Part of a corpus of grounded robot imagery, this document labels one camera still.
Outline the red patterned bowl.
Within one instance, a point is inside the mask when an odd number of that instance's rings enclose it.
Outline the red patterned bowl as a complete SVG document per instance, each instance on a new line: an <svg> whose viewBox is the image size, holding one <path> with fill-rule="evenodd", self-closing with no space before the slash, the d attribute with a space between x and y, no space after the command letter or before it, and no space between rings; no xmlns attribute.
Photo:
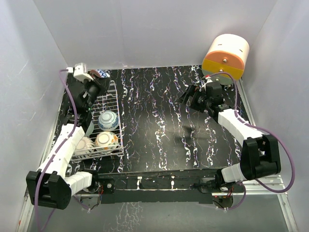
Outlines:
<svg viewBox="0 0 309 232"><path fill-rule="evenodd" d="M110 78L110 74L101 69L91 70L90 75L100 79Z"/></svg>

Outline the blue patterned bowl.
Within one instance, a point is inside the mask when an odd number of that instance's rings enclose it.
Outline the blue patterned bowl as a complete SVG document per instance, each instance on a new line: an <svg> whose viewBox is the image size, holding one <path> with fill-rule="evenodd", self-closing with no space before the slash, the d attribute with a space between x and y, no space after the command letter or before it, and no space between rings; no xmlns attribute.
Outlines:
<svg viewBox="0 0 309 232"><path fill-rule="evenodd" d="M98 126L103 131L114 131L119 126L119 116L113 111L103 111L98 118Z"/></svg>

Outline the mint green bowl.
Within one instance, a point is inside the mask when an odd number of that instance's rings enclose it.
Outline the mint green bowl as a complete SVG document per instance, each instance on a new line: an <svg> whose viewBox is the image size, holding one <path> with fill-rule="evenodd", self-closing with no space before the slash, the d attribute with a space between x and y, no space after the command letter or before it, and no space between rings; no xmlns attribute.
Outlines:
<svg viewBox="0 0 309 232"><path fill-rule="evenodd" d="M94 123L91 121L90 124L89 124L89 127L88 129L86 130L85 132L85 137L89 137L94 131Z"/></svg>

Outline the white bowl orange rim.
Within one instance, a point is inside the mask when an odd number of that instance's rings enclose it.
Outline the white bowl orange rim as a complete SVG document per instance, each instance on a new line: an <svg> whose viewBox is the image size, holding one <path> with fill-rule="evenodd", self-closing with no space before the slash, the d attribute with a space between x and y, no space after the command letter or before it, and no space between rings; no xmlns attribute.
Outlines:
<svg viewBox="0 0 309 232"><path fill-rule="evenodd" d="M88 155L94 151L94 143L88 137L83 137L74 151L75 155Z"/></svg>

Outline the white floral bowl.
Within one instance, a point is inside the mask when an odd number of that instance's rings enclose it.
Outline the white floral bowl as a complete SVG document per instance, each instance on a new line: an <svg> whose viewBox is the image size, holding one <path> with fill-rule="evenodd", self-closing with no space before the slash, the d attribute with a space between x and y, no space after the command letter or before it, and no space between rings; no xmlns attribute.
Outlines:
<svg viewBox="0 0 309 232"><path fill-rule="evenodd" d="M118 136L115 133L104 131L96 136L94 147L103 154L110 154L118 147L118 144Z"/></svg>

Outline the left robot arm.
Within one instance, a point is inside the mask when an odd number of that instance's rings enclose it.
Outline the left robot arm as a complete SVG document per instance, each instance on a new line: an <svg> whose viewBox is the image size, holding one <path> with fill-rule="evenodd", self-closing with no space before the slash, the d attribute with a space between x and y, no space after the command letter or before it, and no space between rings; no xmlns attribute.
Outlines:
<svg viewBox="0 0 309 232"><path fill-rule="evenodd" d="M90 127L91 107L99 96L107 93L110 81L109 77L96 78L66 86L70 104L64 108L61 132L45 161L26 177L31 203L36 208L65 209L79 191L94 193L99 189L100 181L93 177L93 172L81 171L67 177L66 170Z"/></svg>

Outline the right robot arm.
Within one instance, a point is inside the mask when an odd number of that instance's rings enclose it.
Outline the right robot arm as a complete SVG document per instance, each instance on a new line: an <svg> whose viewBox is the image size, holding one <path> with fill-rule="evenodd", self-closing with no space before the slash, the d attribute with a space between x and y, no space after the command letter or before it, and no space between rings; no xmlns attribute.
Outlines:
<svg viewBox="0 0 309 232"><path fill-rule="evenodd" d="M207 112L241 145L239 163L219 169L214 180L208 181L207 185L225 192L235 182L255 180L281 171L278 140L256 130L238 116L237 111L225 103L219 83L210 82L202 87L190 85L178 102L189 104L191 109L201 113Z"/></svg>

